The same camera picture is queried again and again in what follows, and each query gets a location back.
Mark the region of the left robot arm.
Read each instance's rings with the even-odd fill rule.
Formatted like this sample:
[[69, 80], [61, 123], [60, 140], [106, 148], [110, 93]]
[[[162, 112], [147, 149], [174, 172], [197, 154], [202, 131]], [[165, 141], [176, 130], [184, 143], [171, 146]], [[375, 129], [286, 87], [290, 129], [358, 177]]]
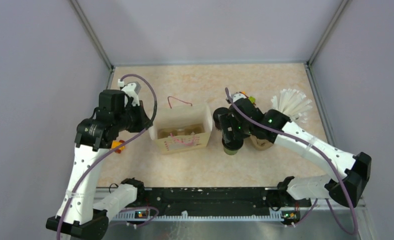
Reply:
[[100, 240], [110, 220], [124, 207], [129, 204], [139, 207], [145, 202], [146, 194], [133, 179], [121, 183], [100, 202], [94, 202], [103, 160], [116, 151], [112, 143], [120, 132], [134, 134], [121, 143], [124, 147], [152, 124], [138, 94], [138, 90], [127, 86], [102, 91], [92, 116], [77, 126], [73, 166], [65, 196], [56, 215], [46, 222], [46, 228], [56, 232], [56, 239]]

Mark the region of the green paper cup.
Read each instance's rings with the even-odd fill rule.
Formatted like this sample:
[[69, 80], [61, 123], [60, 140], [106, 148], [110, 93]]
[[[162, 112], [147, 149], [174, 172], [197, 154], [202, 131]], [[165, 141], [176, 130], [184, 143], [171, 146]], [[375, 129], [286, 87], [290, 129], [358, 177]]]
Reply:
[[240, 151], [240, 149], [239, 149], [239, 148], [238, 148], [238, 149], [229, 149], [229, 148], [224, 147], [224, 148], [223, 148], [223, 151], [224, 151], [227, 155], [233, 156], [233, 155], [236, 155], [236, 154]]

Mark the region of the pink paper bag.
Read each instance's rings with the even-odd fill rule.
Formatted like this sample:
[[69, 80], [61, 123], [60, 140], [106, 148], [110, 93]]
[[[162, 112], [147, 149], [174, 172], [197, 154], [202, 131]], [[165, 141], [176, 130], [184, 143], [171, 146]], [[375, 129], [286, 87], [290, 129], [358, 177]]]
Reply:
[[168, 108], [157, 111], [148, 129], [151, 140], [163, 155], [203, 149], [213, 130], [212, 112], [206, 102], [193, 104], [168, 96]]

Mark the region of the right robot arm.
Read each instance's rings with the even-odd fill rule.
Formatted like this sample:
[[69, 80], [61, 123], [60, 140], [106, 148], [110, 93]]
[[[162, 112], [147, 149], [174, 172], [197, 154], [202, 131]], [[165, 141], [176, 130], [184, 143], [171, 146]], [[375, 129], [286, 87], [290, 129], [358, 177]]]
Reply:
[[278, 110], [263, 113], [250, 100], [240, 98], [230, 107], [219, 107], [213, 115], [222, 132], [225, 151], [236, 154], [244, 140], [255, 137], [287, 148], [321, 168], [321, 176], [286, 177], [278, 183], [278, 200], [292, 206], [306, 198], [332, 199], [344, 207], [356, 207], [371, 176], [372, 158], [365, 152], [349, 153], [302, 129]]

